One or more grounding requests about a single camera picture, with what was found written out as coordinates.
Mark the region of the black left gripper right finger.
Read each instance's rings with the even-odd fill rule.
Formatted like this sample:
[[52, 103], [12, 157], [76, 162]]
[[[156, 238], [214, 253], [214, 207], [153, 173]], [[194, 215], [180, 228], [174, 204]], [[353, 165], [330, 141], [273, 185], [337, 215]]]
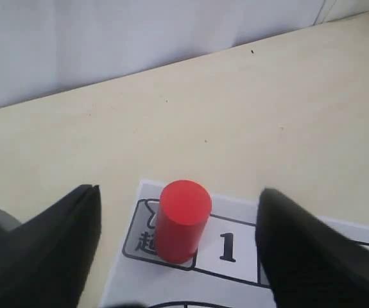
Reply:
[[277, 307], [369, 307], [369, 251], [276, 189], [260, 194], [255, 241]]

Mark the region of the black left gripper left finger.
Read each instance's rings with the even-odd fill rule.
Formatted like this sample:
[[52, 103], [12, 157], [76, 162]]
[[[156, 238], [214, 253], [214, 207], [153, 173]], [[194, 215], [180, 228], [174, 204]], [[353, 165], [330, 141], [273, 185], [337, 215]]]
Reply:
[[76, 187], [2, 235], [0, 307], [77, 307], [100, 235], [97, 185]]

